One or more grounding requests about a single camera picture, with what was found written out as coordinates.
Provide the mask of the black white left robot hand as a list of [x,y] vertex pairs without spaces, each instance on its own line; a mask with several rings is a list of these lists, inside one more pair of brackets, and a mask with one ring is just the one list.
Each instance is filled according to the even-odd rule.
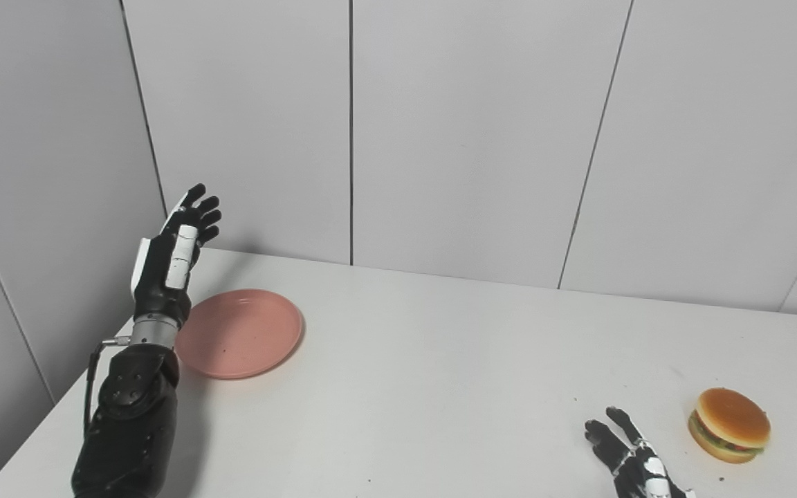
[[177,327],[190,315],[190,272],[201,249],[219,235],[219,197],[206,195],[197,183],[174,206],[158,235],[143,239],[137,252],[131,287],[134,320],[164,316]]

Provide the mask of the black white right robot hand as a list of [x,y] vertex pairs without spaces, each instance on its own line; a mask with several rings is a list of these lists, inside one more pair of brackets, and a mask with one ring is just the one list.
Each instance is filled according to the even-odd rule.
[[696,496],[693,489],[678,488],[654,446],[626,411],[607,407],[606,415],[623,431],[629,442],[622,441],[596,419],[585,422],[585,439],[598,460],[610,471],[618,497]]

